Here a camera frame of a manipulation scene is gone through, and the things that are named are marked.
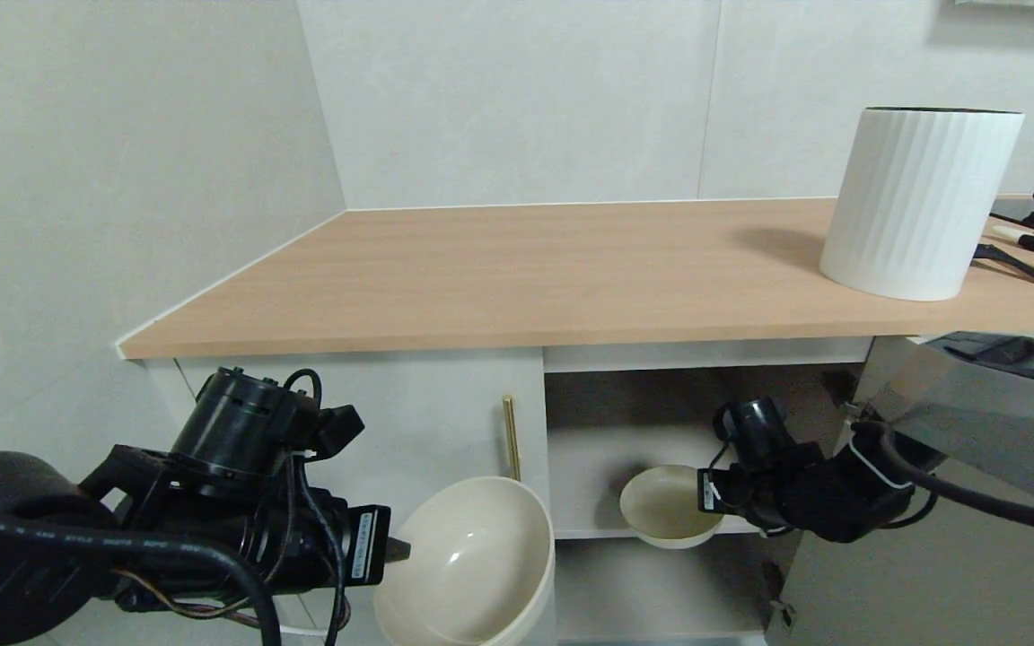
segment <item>wall tile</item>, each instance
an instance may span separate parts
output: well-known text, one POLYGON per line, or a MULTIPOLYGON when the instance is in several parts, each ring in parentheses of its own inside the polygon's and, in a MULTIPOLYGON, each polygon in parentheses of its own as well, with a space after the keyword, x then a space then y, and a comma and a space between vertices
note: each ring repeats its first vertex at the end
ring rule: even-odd
POLYGON ((178 426, 141 364, 110 348, 1 411, 0 451, 44 459, 71 481, 90 473, 115 444, 168 450, 178 426))
POLYGON ((341 210, 292 0, 0 3, 0 417, 341 210))
POLYGON ((1034 187, 1034 9, 724 3, 700 196, 835 195, 861 107, 1027 118, 1003 191, 1034 187))
POLYGON ((697 195, 718 1, 300 7, 349 208, 697 195))

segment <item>black utensil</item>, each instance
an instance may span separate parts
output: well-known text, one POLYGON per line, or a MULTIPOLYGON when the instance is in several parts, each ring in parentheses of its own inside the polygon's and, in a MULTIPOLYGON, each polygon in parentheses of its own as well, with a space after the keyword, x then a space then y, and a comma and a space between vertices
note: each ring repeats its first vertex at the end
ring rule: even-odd
POLYGON ((976 253, 972 255, 972 260, 1001 262, 1023 271, 1024 274, 1034 279, 1034 267, 1029 263, 1018 260, 1017 257, 995 245, 976 245, 976 253))

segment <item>wire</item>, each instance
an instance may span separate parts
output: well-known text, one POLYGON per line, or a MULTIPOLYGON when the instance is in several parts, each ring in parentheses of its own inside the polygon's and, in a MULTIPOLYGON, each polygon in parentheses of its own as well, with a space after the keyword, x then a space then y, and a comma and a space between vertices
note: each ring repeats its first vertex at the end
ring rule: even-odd
POLYGON ((305 458, 302 455, 295 455, 293 466, 298 473, 298 484, 305 504, 313 514, 316 523, 321 525, 322 531, 325 532, 325 540, 330 544, 333 561, 336 563, 333 573, 333 612, 330 615, 327 636, 325 636, 325 646, 334 646, 334 643, 337 643, 337 632, 341 629, 342 622, 348 621, 348 617, 342 616, 345 614, 345 606, 348 604, 345 601, 345 554, 341 549, 341 541, 337 539, 337 532, 334 532, 333 526, 325 519, 325 512, 322 512, 322 507, 313 498, 312 487, 309 486, 309 479, 305 475, 305 458))
POLYGON ((940 494, 936 492, 929 493, 929 498, 923 501, 923 506, 920 506, 920 511, 912 514, 907 519, 893 520, 893 522, 880 525, 882 530, 899 530, 902 527, 911 527, 915 523, 920 522, 920 520, 927 519, 929 514, 932 510, 935 510, 937 500, 940 499, 940 494))
POLYGON ((729 444, 731 444, 731 441, 725 441, 725 444, 721 447, 721 451, 718 451, 718 456, 712 459, 712 462, 709 462, 709 469, 718 465, 718 462, 724 457, 725 452, 729 451, 729 444))
POLYGON ((302 368, 300 371, 293 371, 290 376, 286 377, 286 383, 282 386, 283 389, 290 390, 295 381, 300 379, 300 377, 309 377, 310 383, 313 386, 313 404, 316 407, 322 407, 322 377, 320 377, 315 371, 311 368, 302 368))
POLYGON ((19 541, 32 541, 70 547, 94 549, 99 552, 126 554, 166 554, 188 557, 216 565, 234 578, 248 602, 257 613, 258 629, 262 632, 263 646, 282 646, 282 633, 278 628, 278 613, 274 597, 266 589, 266 583, 240 555, 210 541, 195 539, 180 540, 176 535, 152 532, 127 532, 92 530, 91 528, 69 528, 37 520, 19 520, 0 515, 0 535, 19 541))
POLYGON ((1034 506, 993 498, 993 496, 987 494, 933 478, 933 475, 926 474, 922 470, 916 469, 915 466, 910 465, 900 452, 895 451, 895 431, 891 429, 891 426, 884 425, 882 422, 859 422, 859 425, 873 425, 875 428, 883 431, 880 434, 880 449, 883 451, 885 458, 895 467, 895 470, 900 471, 908 481, 914 482, 918 486, 926 488, 932 493, 943 496, 943 498, 960 502, 965 506, 971 506, 977 512, 984 512, 985 514, 998 516, 1001 519, 1012 520, 1014 523, 1034 527, 1034 506))
MULTIPOLYGON (((296 496, 298 495, 298 481, 295 478, 295 470, 293 470, 293 455, 288 455, 284 460, 283 465, 284 474, 286 474, 286 531, 282 536, 282 547, 278 551, 278 559, 274 561, 274 565, 271 565, 269 573, 267 573, 264 581, 270 584, 274 580, 278 568, 282 567, 282 561, 286 559, 286 551, 290 547, 291 541, 293 541, 293 533, 295 532, 295 514, 296 514, 296 496)), ((175 601, 175 598, 170 597, 168 593, 161 592, 160 588, 147 580, 145 577, 140 576, 130 572, 130 570, 116 567, 111 570, 114 574, 128 578, 135 582, 136 584, 146 588, 147 591, 153 594, 157 601, 161 602, 161 605, 165 606, 173 612, 180 614, 181 616, 192 618, 192 620, 216 620, 218 617, 223 617, 233 614, 235 610, 243 609, 243 607, 249 604, 249 598, 239 598, 238 602, 230 604, 226 606, 216 607, 216 606, 201 606, 199 604, 181 604, 181 602, 175 601)))

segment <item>white cylindrical container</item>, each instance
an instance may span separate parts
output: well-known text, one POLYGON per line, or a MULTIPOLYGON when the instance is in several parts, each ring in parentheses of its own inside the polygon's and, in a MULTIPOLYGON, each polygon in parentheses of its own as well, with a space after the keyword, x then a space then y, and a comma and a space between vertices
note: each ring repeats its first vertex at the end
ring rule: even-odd
POLYGON ((1023 123, 1021 113, 868 107, 820 271, 894 299, 959 295, 1023 123))

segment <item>beige bowl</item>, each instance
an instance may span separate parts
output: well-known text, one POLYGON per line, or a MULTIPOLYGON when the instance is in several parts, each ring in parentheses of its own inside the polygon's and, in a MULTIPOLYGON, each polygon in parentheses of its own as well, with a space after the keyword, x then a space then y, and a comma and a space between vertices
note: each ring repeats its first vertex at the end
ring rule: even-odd
POLYGON ((409 559, 386 564, 373 613, 394 646, 510 646, 553 589, 553 524, 530 488, 472 479, 428 499, 397 531, 409 559))
POLYGON ((697 469, 665 465, 638 473, 620 491, 620 515, 641 541, 687 549, 709 540, 724 516, 697 507, 697 469))

